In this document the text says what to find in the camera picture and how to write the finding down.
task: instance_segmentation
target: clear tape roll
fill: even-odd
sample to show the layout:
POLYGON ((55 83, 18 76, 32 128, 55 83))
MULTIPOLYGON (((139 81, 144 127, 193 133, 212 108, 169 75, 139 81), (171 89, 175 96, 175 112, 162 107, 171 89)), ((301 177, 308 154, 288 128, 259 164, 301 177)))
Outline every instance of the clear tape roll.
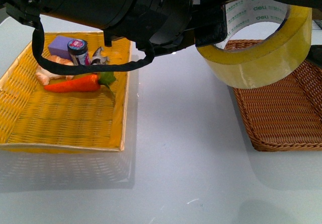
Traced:
POLYGON ((258 88, 292 73, 311 46, 312 10, 273 0, 238 0, 226 5, 228 37, 221 43, 197 48, 215 75, 235 88, 258 88), (239 30, 257 23, 280 27, 252 47, 224 50, 239 30))

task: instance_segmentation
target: purple sponge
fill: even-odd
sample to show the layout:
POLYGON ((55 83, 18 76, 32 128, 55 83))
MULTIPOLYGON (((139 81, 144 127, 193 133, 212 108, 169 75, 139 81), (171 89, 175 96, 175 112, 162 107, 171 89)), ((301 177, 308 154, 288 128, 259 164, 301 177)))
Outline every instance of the purple sponge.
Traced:
POLYGON ((73 40, 73 38, 58 35, 48 46, 50 54, 72 61, 67 48, 67 44, 70 40, 73 40))

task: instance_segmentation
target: wicker basket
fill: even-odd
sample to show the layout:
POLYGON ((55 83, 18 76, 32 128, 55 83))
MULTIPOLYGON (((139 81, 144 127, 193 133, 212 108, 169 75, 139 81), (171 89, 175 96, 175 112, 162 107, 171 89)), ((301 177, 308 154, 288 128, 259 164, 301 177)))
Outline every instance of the wicker basket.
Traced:
MULTIPOLYGON (((104 46, 103 33, 47 33, 43 56, 57 35, 88 42, 89 54, 104 46)), ((105 48, 112 64, 129 60, 130 42, 105 48)), ((34 74, 31 44, 0 79, 0 149, 33 153, 79 153, 124 149, 128 73, 116 72, 111 84, 92 93, 50 93, 34 74)))
MULTIPOLYGON (((226 48, 255 43, 258 41, 231 40, 226 48)), ((322 70, 305 61, 274 84, 233 90, 256 150, 322 150, 322 70)))

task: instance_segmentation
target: jar lid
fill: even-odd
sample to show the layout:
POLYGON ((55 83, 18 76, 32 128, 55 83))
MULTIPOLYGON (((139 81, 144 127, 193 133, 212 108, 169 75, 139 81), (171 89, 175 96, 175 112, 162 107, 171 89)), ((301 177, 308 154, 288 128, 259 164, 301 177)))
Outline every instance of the jar lid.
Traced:
POLYGON ((85 54, 88 51, 87 41, 82 39, 70 40, 67 44, 68 51, 73 55, 85 54))

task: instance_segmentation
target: toy carrot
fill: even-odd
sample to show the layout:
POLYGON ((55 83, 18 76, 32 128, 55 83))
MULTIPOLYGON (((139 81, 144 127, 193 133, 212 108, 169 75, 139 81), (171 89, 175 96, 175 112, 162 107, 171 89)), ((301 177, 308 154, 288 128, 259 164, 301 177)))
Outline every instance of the toy carrot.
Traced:
POLYGON ((60 82, 56 84, 46 85, 44 89, 50 92, 66 93, 66 92, 94 92, 105 85, 109 90, 109 84, 114 82, 116 78, 113 72, 101 72, 98 74, 91 74, 82 78, 60 82))

